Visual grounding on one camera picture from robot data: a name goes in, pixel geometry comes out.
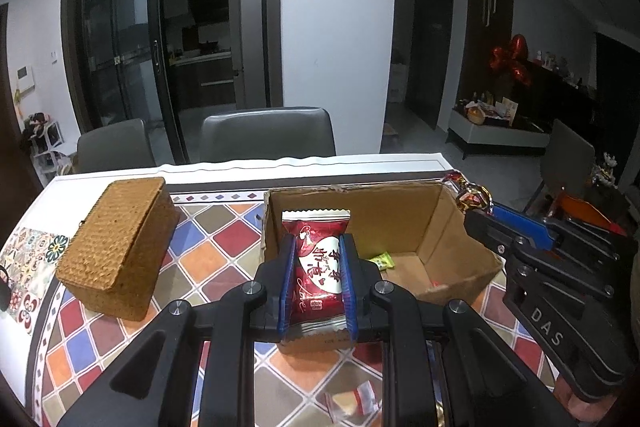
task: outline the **open cardboard box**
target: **open cardboard box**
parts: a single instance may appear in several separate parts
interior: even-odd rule
[[[493,252],[468,237],[464,216],[449,189],[436,182],[390,182],[371,185],[275,188],[265,195],[262,257],[278,255],[283,210],[337,208],[351,211],[347,233],[361,259],[387,251],[396,267],[383,278],[401,285],[416,298],[446,304],[469,303],[502,269]],[[313,335],[280,344],[287,352],[349,346],[346,331]]]

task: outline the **wicker box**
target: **wicker box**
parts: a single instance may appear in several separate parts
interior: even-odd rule
[[[140,321],[177,222],[164,178],[113,182],[69,243],[56,277],[88,309]]]

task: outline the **screw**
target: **screw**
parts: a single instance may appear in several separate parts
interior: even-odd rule
[[[172,315],[182,315],[185,311],[187,311],[189,303],[182,299],[178,299],[177,301],[172,301],[169,303],[169,312]]]
[[[258,293],[262,289],[262,284],[257,281],[247,281],[242,285],[242,291],[247,295]]]
[[[449,301],[449,308],[454,313],[464,313],[469,309],[469,305],[460,299],[453,299]]]
[[[394,284],[389,281],[378,281],[373,285],[373,289],[378,293],[382,293],[382,295],[386,295],[394,290]]]
[[[526,264],[521,264],[520,266],[518,266],[518,273],[523,277],[526,277],[531,273],[531,269]]]

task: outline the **cardboard box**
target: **cardboard box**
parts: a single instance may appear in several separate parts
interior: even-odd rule
[[[466,235],[464,216],[453,195],[436,182],[275,188],[265,195],[265,202],[265,261],[278,255],[283,210],[344,208],[351,211],[346,231],[353,234],[359,257],[370,259],[388,251],[396,267],[383,277],[420,300],[444,305],[455,298],[472,303],[502,269],[492,251]],[[348,346],[337,343],[340,335],[322,336],[280,347],[293,352]]]
[[[72,238],[56,277],[88,309],[140,321],[177,223],[164,178],[113,182]]]

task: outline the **gray chair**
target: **gray chair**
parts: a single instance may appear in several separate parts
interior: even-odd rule
[[[82,174],[155,166],[145,123],[140,118],[94,129],[78,139],[76,171]]]
[[[272,107],[216,114],[202,123],[200,161],[335,156],[331,119],[317,107]]]
[[[526,213],[542,189],[548,188],[553,197],[564,191],[575,198],[583,198],[587,181],[595,161],[593,145],[559,120],[554,121],[549,144],[540,160],[542,182],[527,202]]]

